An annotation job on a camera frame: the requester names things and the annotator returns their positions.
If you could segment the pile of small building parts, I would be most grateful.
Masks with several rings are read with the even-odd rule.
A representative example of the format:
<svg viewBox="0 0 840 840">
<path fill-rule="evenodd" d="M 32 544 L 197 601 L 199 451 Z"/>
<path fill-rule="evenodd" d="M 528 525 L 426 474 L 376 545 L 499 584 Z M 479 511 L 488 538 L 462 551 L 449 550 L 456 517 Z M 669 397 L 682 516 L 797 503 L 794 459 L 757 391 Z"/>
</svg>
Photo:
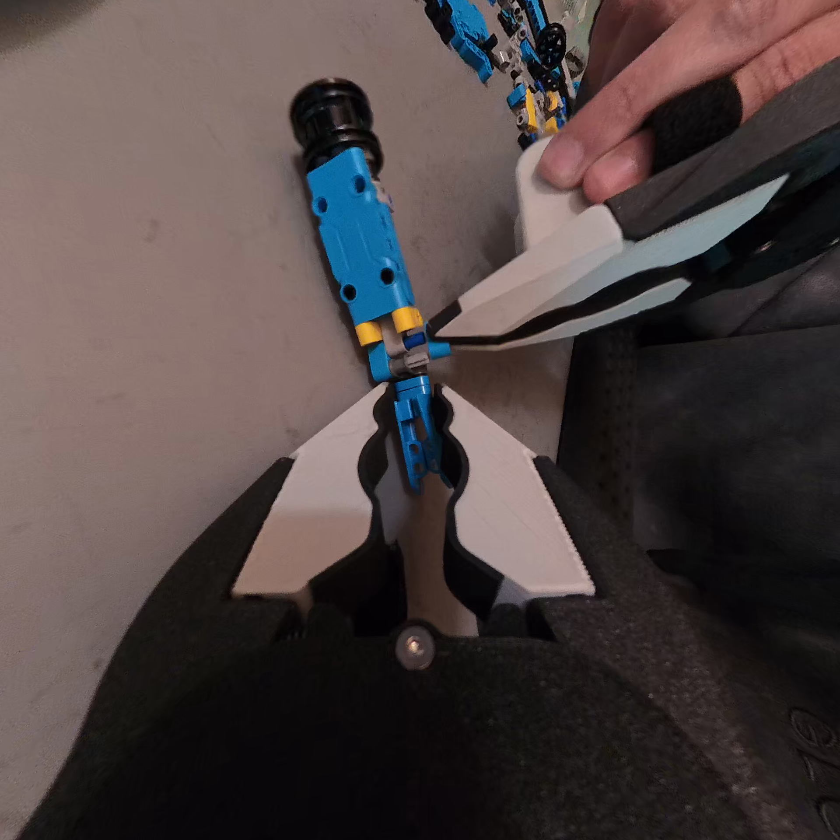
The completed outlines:
<svg viewBox="0 0 840 840">
<path fill-rule="evenodd" d="M 490 33 L 497 37 L 497 45 L 491 53 L 494 73 L 482 84 L 487 85 L 492 78 L 498 77 L 498 88 L 507 85 L 507 108 L 516 125 L 518 144 L 525 150 L 538 140 L 556 134 L 567 123 L 587 62 L 586 40 L 599 3 L 471 3 L 478 7 Z M 555 22 L 566 29 L 567 52 L 562 70 L 547 73 L 540 65 L 535 37 L 542 27 Z M 459 58 L 453 49 L 449 49 Z"/>
</svg>

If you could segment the black spoked wheel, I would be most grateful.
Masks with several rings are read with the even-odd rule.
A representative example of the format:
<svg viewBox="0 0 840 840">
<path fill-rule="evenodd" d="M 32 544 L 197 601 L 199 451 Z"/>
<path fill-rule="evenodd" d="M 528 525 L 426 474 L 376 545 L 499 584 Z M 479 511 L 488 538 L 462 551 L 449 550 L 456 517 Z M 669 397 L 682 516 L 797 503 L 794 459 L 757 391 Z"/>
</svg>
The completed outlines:
<svg viewBox="0 0 840 840">
<path fill-rule="evenodd" d="M 554 73 L 562 70 L 567 52 L 567 32 L 561 23 L 549 23 L 540 29 L 535 38 L 535 49 L 541 67 Z"/>
</svg>

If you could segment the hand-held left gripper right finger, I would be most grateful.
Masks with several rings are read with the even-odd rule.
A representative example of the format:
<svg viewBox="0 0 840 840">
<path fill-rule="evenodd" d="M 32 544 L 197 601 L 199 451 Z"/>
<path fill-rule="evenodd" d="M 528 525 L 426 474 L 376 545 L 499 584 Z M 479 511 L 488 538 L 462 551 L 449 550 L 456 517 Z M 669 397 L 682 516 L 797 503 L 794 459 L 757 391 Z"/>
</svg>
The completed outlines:
<svg viewBox="0 0 840 840">
<path fill-rule="evenodd" d="M 446 385 L 438 387 L 438 430 L 452 490 L 444 579 L 457 601 L 489 618 L 497 606 L 594 596 L 536 454 Z"/>
</svg>

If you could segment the large blue frame block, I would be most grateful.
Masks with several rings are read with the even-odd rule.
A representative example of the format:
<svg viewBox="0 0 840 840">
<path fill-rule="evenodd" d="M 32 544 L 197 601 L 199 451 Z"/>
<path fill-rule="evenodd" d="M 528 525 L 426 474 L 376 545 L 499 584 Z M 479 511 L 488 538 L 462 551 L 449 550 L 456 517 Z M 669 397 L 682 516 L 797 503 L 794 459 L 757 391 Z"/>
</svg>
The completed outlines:
<svg viewBox="0 0 840 840">
<path fill-rule="evenodd" d="M 481 83 L 494 72 L 491 60 L 497 37 L 482 13 L 469 1 L 424 1 L 424 12 L 441 41 L 453 49 Z"/>
</svg>

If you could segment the small blue beam assembly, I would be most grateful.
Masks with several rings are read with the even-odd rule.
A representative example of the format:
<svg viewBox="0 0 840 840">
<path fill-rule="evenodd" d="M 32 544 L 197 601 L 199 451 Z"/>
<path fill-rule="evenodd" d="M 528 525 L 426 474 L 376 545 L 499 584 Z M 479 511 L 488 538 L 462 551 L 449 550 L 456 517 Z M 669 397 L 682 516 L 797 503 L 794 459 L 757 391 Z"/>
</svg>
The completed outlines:
<svg viewBox="0 0 840 840">
<path fill-rule="evenodd" d="M 369 349 L 369 366 L 376 382 L 391 383 L 406 477 L 413 492 L 422 492 L 424 478 L 443 474 L 443 442 L 433 415 L 434 387 L 428 366 L 449 357 L 447 342 L 429 340 L 422 328 L 399 333 L 392 321 L 382 319 L 381 340 Z"/>
</svg>

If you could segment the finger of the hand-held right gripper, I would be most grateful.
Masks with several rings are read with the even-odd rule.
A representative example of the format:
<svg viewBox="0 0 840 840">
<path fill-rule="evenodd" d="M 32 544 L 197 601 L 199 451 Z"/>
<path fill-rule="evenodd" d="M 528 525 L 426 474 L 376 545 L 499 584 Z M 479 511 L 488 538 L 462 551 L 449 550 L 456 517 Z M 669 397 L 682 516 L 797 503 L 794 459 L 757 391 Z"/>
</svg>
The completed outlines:
<svg viewBox="0 0 840 840">
<path fill-rule="evenodd" d="M 521 253 L 429 319 L 436 340 L 508 337 L 602 311 L 671 279 L 690 261 L 756 217 L 786 175 L 639 241 L 628 239 L 604 204 L 585 206 L 535 175 L 517 176 Z"/>
<path fill-rule="evenodd" d="M 657 287 L 647 289 L 636 297 L 617 303 L 602 311 L 570 318 L 545 329 L 536 331 L 536 321 L 508 337 L 446 339 L 454 350 L 501 351 L 513 350 L 539 343 L 573 338 L 582 333 L 612 326 L 636 316 L 669 305 L 690 288 L 687 279 L 671 279 Z"/>
</svg>

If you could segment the person's right hand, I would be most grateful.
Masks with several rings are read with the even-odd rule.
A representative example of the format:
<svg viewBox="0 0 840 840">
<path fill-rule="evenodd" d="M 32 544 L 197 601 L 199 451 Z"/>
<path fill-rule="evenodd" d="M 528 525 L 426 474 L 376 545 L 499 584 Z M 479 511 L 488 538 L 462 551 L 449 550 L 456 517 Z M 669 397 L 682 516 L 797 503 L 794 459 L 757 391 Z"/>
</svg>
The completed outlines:
<svg viewBox="0 0 840 840">
<path fill-rule="evenodd" d="M 580 93 L 588 99 L 539 164 L 561 190 L 603 203 L 655 170 L 649 120 L 680 95 L 731 79 L 742 122 L 839 55 L 838 1 L 603 2 Z"/>
</svg>

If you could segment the blue motor block yellow pins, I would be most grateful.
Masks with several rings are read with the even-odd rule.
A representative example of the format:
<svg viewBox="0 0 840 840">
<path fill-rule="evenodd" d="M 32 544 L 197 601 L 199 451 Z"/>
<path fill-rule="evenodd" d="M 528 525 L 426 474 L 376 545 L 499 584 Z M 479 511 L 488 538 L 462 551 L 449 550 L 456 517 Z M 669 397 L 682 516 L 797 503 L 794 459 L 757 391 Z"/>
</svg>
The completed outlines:
<svg viewBox="0 0 840 840">
<path fill-rule="evenodd" d="M 322 245 L 360 344 L 382 340 L 374 323 L 383 318 L 398 333 L 422 328 L 391 206 L 362 149 L 342 151 L 307 180 Z"/>
</svg>

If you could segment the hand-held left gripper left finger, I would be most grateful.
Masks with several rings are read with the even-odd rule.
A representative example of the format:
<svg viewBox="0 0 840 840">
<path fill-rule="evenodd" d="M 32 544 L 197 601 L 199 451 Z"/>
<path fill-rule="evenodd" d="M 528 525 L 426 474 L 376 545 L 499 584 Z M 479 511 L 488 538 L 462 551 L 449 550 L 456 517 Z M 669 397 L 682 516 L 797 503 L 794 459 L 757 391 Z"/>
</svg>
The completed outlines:
<svg viewBox="0 0 840 840">
<path fill-rule="evenodd" d="M 376 489 L 388 464 L 384 410 L 390 388 L 367 395 L 290 456 L 232 595 L 291 601 L 360 601 L 385 547 Z"/>
</svg>

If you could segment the black perforated pad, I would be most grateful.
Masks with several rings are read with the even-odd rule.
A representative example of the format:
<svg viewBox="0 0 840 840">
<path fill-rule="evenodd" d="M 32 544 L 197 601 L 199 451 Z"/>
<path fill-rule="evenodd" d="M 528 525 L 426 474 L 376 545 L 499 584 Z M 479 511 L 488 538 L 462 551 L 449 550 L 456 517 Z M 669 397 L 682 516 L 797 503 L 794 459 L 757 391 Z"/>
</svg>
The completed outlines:
<svg viewBox="0 0 840 840">
<path fill-rule="evenodd" d="M 634 543 L 636 338 L 619 326 L 574 339 L 556 458 Z"/>
</svg>

